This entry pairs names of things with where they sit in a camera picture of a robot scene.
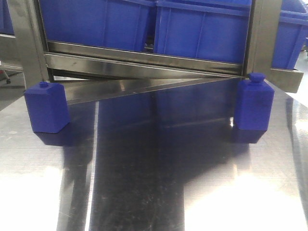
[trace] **reflective metal sheet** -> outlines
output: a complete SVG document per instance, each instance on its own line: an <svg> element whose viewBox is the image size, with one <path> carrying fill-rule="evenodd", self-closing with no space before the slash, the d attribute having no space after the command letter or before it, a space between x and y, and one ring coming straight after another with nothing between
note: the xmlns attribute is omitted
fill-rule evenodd
<svg viewBox="0 0 308 231"><path fill-rule="evenodd" d="M56 135L21 98L0 112L1 229L308 230L308 109L275 88L269 130L239 131L237 82L72 104Z"/></svg>

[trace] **blue plastic bin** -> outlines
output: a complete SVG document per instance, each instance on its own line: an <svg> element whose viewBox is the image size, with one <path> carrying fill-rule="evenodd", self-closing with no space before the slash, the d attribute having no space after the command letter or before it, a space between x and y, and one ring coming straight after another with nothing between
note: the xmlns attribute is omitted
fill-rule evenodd
<svg viewBox="0 0 308 231"><path fill-rule="evenodd" d="M159 0L154 52L241 64L250 4L250 0ZM307 20L302 1L283 1L273 67L294 68L308 35Z"/></svg>
<svg viewBox="0 0 308 231"><path fill-rule="evenodd" d="M0 0L0 34L14 34L9 8L6 0Z"/></svg>
<svg viewBox="0 0 308 231"><path fill-rule="evenodd" d="M40 0L50 40L142 51L147 36L148 0Z"/></svg>

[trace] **metal frame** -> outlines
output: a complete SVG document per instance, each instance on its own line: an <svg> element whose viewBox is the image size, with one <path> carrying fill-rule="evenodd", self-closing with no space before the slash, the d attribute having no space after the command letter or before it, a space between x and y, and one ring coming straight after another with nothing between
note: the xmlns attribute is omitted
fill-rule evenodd
<svg viewBox="0 0 308 231"><path fill-rule="evenodd" d="M242 77L250 72L264 72L283 90L296 92L303 73L271 68L281 3L282 0L253 0L245 61L240 65L47 42L39 0L8 0L15 37L0 35L0 48L10 44L2 48L16 53L16 44L19 58L10 57L9 52L0 54L0 60L5 60L0 68L23 67L26 86L42 79L53 81L52 70L111 79Z"/></svg>

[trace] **stainless steel surface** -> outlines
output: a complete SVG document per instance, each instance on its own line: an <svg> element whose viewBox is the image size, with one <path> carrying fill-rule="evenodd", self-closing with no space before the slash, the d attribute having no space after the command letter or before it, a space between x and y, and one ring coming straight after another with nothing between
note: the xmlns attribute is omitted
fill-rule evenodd
<svg viewBox="0 0 308 231"><path fill-rule="evenodd" d="M140 64L154 64L160 66L177 67L182 69L200 70L215 73L225 73L238 76L242 73L241 64L222 63L151 53L120 51L53 41L48 42L48 47L49 51L54 53L82 55L94 58L136 62Z"/></svg>
<svg viewBox="0 0 308 231"><path fill-rule="evenodd" d="M267 79L285 92L296 93L304 73L297 70L271 69Z"/></svg>
<svg viewBox="0 0 308 231"><path fill-rule="evenodd" d="M252 2L243 74L263 72L271 81L270 69L282 0Z"/></svg>
<svg viewBox="0 0 308 231"><path fill-rule="evenodd" d="M22 70L15 36L0 34L0 69Z"/></svg>
<svg viewBox="0 0 308 231"><path fill-rule="evenodd" d="M107 76L109 78L217 78L238 77L211 72L189 71L185 69L163 68L154 65L113 61L86 56L65 55L48 52L45 54L47 67L51 69L81 72L84 74Z"/></svg>
<svg viewBox="0 0 308 231"><path fill-rule="evenodd" d="M19 99L0 111L1 230L307 231L308 109L274 87L269 130L237 130L237 83L72 104L58 134Z"/></svg>
<svg viewBox="0 0 308 231"><path fill-rule="evenodd" d="M222 81L228 78L203 79L123 79L106 81L59 81L65 86L68 104L90 102L155 90Z"/></svg>
<svg viewBox="0 0 308 231"><path fill-rule="evenodd" d="M47 45L42 33L38 0L8 0L26 88L49 79L44 52Z"/></svg>

